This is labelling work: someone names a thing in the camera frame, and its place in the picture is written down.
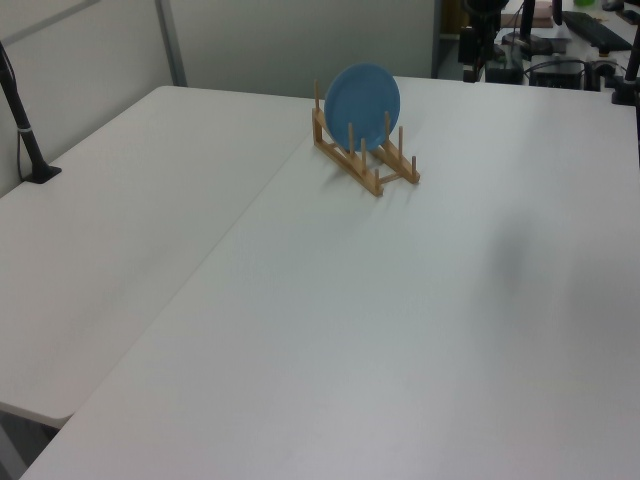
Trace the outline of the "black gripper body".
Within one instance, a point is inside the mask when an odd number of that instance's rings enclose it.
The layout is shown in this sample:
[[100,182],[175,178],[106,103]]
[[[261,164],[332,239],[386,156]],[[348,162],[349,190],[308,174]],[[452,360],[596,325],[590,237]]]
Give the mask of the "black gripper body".
[[502,1],[468,0],[467,12],[471,26],[478,34],[480,47],[491,47],[501,24]]

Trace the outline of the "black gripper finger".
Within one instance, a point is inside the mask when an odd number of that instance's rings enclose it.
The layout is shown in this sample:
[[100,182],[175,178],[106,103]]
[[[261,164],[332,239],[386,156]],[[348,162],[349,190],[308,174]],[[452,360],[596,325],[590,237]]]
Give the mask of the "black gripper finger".
[[463,81],[476,82],[476,31],[465,27],[460,31],[460,63],[463,66]]
[[496,81],[498,71],[497,53],[493,48],[489,54],[485,54],[479,71],[480,81]]

